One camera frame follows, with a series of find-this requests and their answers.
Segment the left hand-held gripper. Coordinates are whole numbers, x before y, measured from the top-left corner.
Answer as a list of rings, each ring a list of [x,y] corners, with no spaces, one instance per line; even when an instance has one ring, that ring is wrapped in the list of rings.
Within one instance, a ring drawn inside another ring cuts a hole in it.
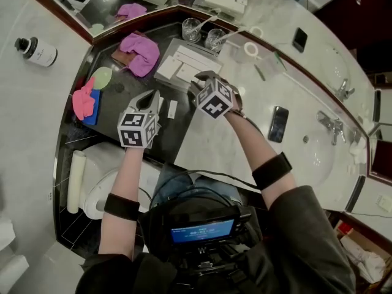
[[[151,148],[159,131],[160,92],[145,91],[131,99],[117,125],[121,146],[124,148]]]

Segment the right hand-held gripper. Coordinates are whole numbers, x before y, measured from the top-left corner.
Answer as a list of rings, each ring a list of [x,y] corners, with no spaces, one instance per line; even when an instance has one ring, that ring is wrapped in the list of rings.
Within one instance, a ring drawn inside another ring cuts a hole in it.
[[[212,70],[199,72],[195,78],[205,82],[204,87],[195,81],[190,83],[198,110],[213,119],[219,119],[228,112],[241,114],[242,99],[235,86],[221,80]]]

